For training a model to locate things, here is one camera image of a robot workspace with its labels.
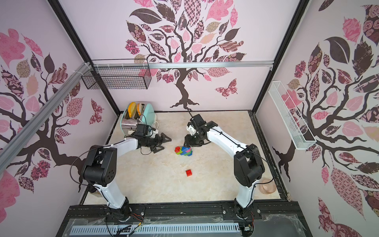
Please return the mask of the blue lego brick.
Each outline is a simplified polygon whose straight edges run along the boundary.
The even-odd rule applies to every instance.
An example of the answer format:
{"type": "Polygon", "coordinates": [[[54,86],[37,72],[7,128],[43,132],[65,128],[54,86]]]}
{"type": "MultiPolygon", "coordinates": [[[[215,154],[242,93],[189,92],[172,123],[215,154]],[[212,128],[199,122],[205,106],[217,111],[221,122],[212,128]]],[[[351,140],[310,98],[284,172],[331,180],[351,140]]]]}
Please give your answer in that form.
{"type": "Polygon", "coordinates": [[[181,155],[184,155],[184,156],[187,156],[188,154],[192,153],[192,149],[191,148],[187,148],[187,147],[182,147],[181,151],[182,151],[181,155]]]}

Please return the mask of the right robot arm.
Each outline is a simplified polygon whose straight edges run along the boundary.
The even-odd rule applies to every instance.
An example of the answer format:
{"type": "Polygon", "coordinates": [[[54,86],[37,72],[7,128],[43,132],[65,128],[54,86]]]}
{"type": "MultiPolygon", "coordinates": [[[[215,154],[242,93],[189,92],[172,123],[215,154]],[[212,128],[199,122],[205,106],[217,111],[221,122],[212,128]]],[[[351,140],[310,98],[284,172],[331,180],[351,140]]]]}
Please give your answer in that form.
{"type": "Polygon", "coordinates": [[[252,208],[254,193],[265,172],[263,159],[255,144],[247,145],[225,133],[215,122],[206,122],[200,114],[192,116],[186,127],[184,147],[201,147],[207,140],[233,158],[234,176],[239,183],[235,212],[241,218],[252,208]]]}

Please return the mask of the aluminium frame bar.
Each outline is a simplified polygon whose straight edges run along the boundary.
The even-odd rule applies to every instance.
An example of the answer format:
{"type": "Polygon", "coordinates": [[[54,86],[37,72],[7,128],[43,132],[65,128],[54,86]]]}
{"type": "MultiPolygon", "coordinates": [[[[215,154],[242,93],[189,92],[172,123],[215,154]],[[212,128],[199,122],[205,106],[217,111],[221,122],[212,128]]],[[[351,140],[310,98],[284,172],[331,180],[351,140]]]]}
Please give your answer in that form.
{"type": "Polygon", "coordinates": [[[175,68],[231,68],[231,67],[273,67],[273,61],[236,61],[236,62],[177,62],[177,63],[108,63],[94,64],[94,67],[143,67],[150,69],[175,68]]]}
{"type": "Polygon", "coordinates": [[[23,129],[16,134],[1,152],[1,172],[4,172],[13,159],[25,147],[28,141],[40,129],[42,124],[51,116],[56,107],[64,100],[65,96],[74,88],[80,81],[83,73],[89,70],[89,63],[83,63],[74,73],[69,77],[68,81],[64,83],[60,89],[52,95],[45,105],[26,123],[23,129]]]}

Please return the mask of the pink plastic bowl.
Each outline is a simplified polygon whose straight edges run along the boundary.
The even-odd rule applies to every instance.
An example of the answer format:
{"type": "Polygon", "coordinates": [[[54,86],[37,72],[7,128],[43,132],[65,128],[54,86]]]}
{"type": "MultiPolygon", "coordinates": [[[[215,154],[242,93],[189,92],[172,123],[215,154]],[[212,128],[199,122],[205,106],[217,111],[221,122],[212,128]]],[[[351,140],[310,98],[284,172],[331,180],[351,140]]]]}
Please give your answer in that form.
{"type": "Polygon", "coordinates": [[[262,194],[270,195],[277,191],[276,184],[272,179],[264,179],[261,183],[258,188],[262,194]]]}

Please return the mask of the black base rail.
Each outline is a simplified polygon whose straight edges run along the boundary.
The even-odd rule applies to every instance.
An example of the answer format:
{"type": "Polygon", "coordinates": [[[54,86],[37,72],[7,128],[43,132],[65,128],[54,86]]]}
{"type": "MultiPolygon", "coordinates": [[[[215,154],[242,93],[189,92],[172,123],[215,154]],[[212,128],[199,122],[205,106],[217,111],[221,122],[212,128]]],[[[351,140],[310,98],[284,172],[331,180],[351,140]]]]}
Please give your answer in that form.
{"type": "Polygon", "coordinates": [[[147,234],[115,237],[310,237],[311,231],[296,202],[256,200],[243,217],[235,212],[232,201],[140,203],[131,204],[131,214],[122,219],[104,205],[75,205],[57,232],[66,235],[73,226],[128,224],[237,223],[240,233],[147,234]]]}

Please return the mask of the aluminium frame bar left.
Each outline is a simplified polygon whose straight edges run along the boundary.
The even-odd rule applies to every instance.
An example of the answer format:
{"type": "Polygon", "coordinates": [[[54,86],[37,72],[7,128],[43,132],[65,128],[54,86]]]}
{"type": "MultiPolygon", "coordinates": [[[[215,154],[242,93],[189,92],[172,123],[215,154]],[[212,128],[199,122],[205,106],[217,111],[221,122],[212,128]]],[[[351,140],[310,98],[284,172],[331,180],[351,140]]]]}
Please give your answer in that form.
{"type": "Polygon", "coordinates": [[[83,73],[89,70],[89,63],[83,63],[74,73],[69,77],[68,81],[64,83],[60,89],[52,95],[45,105],[26,123],[23,129],[16,134],[1,152],[1,172],[4,172],[13,159],[25,147],[28,141],[40,129],[42,124],[51,116],[56,107],[64,100],[65,96],[74,88],[80,81],[83,73]]]}

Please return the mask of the mint green toaster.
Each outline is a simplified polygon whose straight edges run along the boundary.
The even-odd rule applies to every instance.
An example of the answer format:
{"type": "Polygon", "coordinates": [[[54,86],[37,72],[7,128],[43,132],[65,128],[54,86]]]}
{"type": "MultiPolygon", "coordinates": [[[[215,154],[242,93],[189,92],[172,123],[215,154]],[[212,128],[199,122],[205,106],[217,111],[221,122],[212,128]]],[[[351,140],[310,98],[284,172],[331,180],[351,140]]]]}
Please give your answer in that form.
{"type": "Polygon", "coordinates": [[[131,102],[124,110],[120,120],[120,128],[124,135],[130,135],[137,124],[146,124],[154,129],[159,128],[158,117],[151,103],[131,102]]]}

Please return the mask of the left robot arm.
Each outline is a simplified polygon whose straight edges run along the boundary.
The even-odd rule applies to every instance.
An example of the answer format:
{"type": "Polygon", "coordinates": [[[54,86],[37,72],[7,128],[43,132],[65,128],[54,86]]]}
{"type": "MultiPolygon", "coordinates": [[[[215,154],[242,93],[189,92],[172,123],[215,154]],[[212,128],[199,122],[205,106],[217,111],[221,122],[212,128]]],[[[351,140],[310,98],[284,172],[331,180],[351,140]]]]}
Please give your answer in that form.
{"type": "Polygon", "coordinates": [[[107,206],[121,218],[131,214],[129,201],[123,195],[116,183],[117,159],[128,152],[147,147],[152,153],[164,149],[163,143],[172,141],[164,133],[159,134],[146,124],[139,124],[136,130],[124,137],[123,140],[110,145],[93,145],[85,159],[81,178],[93,186],[106,200],[107,206]]]}

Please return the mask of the aluminium frame bar back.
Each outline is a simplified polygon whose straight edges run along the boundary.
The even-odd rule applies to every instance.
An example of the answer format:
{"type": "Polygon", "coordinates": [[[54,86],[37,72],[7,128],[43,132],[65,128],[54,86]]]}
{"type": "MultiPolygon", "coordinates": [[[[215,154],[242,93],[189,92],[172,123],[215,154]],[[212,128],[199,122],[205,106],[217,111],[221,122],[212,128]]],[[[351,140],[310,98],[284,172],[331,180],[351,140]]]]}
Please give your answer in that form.
{"type": "Polygon", "coordinates": [[[236,61],[236,62],[177,62],[177,63],[108,63],[94,64],[94,67],[143,67],[150,69],[175,68],[231,68],[231,67],[273,67],[273,61],[236,61]]]}

